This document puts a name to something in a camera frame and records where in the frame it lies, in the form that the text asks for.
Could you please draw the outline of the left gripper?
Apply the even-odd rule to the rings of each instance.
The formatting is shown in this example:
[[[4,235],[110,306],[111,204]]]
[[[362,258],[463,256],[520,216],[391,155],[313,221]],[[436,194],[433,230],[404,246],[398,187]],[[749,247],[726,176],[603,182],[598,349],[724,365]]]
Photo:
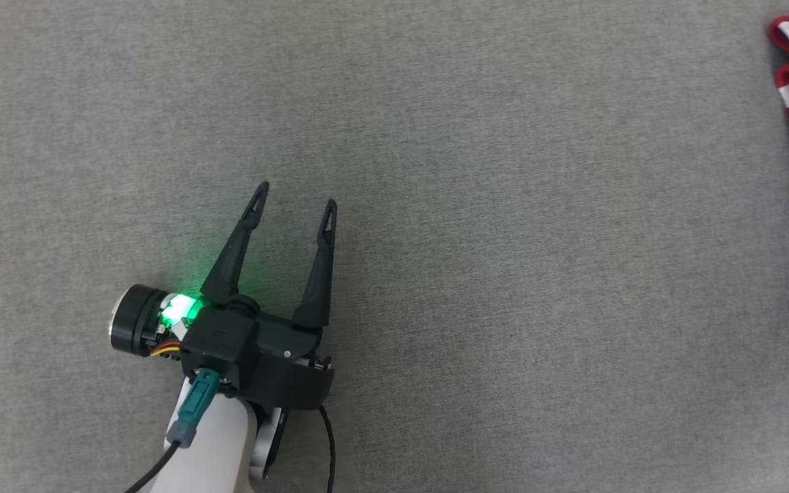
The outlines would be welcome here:
[[[331,315],[337,203],[330,199],[316,234],[316,255],[292,321],[262,313],[238,294],[245,253],[259,227],[269,182],[261,182],[199,290],[202,297],[134,285],[110,318],[113,349],[138,357],[171,355],[193,383],[203,369],[219,392],[265,408],[312,411],[325,402],[334,371],[316,355]]]

